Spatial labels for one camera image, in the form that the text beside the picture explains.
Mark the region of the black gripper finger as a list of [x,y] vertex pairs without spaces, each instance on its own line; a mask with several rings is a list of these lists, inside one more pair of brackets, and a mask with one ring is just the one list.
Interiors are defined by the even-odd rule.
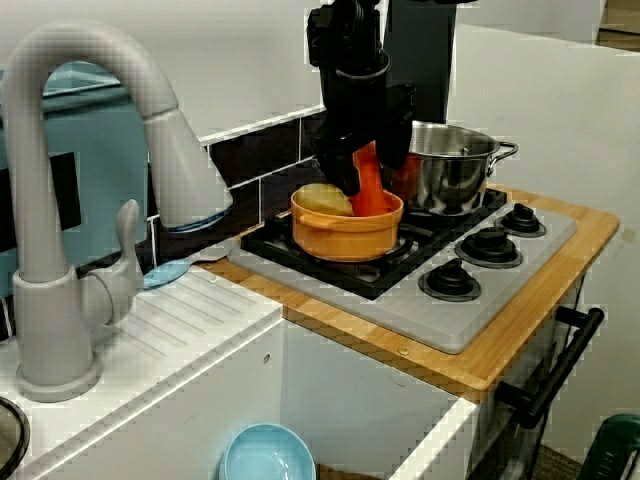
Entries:
[[412,121],[392,125],[377,136],[377,158],[385,166],[398,170],[406,161],[412,137]]
[[326,181],[346,196],[355,196],[360,192],[359,172],[354,165],[354,154],[357,150],[358,148],[315,146],[316,159]]

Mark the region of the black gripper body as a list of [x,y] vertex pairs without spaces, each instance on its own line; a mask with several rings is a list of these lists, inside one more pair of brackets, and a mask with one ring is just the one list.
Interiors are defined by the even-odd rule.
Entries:
[[314,133],[312,145],[338,149],[362,148],[377,136],[415,115],[411,84],[389,85],[391,57],[378,52],[371,73],[352,75],[336,68],[320,69],[321,92],[326,117]]

